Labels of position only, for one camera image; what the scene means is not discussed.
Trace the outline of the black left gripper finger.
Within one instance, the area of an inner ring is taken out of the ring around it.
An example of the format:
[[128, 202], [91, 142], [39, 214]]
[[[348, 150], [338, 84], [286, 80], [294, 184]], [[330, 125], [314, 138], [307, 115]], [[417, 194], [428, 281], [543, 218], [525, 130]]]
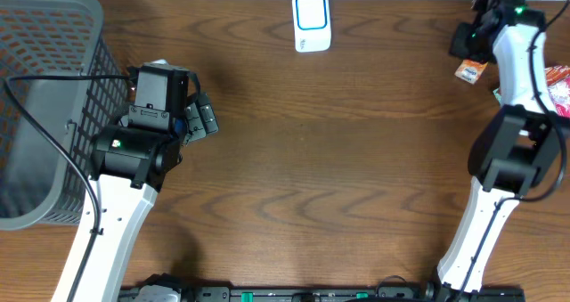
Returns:
[[185, 109], [187, 123], [187, 133], [183, 140], [183, 145], [196, 142], [207, 136], [204, 124], [195, 103]]
[[197, 110], [207, 135], [219, 131], [216, 115], [206, 93], [201, 93], [196, 101]]

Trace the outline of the small orange snack box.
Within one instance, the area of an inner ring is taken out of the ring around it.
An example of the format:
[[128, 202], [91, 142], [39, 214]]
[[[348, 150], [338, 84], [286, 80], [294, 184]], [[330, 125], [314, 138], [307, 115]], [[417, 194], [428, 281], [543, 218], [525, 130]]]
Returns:
[[486, 69], [486, 63], [480, 63], [472, 60], [463, 60], [455, 71], [454, 75], [472, 85], [481, 77]]

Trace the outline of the pink purple pad package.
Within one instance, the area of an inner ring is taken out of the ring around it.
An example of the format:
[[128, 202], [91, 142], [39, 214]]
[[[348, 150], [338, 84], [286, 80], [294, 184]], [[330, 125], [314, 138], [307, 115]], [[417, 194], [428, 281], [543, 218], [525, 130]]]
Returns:
[[558, 115], [570, 118], [569, 78], [564, 78], [550, 86], [549, 93]]

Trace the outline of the orange chocolate bar wrapper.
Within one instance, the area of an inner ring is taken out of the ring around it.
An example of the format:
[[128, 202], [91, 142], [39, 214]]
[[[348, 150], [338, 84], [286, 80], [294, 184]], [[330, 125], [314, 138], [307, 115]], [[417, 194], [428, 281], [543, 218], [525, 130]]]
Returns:
[[556, 83], [564, 80], [570, 74], [570, 68], [568, 66], [552, 66], [545, 69], [547, 86], [553, 86]]

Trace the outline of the teal snack packet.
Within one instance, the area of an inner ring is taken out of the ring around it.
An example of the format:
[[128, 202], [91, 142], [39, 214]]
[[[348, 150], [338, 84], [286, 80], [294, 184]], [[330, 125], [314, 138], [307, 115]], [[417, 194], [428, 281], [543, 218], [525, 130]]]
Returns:
[[499, 88], [493, 90], [493, 95], [498, 102], [501, 102], [501, 92]]

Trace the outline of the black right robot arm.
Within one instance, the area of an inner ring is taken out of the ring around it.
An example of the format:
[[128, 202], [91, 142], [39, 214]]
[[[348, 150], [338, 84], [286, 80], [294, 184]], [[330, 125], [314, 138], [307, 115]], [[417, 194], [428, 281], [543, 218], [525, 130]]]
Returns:
[[434, 301], [484, 298], [483, 273], [510, 214], [547, 199], [567, 169], [569, 120], [550, 99], [543, 57], [550, 20], [526, 0], [475, 0], [472, 9], [449, 53], [497, 65], [501, 107], [471, 147], [468, 205], [436, 267]]

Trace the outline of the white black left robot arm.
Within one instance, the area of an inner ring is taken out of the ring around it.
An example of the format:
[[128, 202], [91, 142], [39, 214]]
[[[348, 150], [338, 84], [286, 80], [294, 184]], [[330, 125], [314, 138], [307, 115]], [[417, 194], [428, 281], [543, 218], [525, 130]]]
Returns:
[[198, 76], [163, 61], [129, 70], [136, 90], [91, 142], [89, 184], [55, 301], [115, 301], [143, 222], [181, 150], [218, 130]]

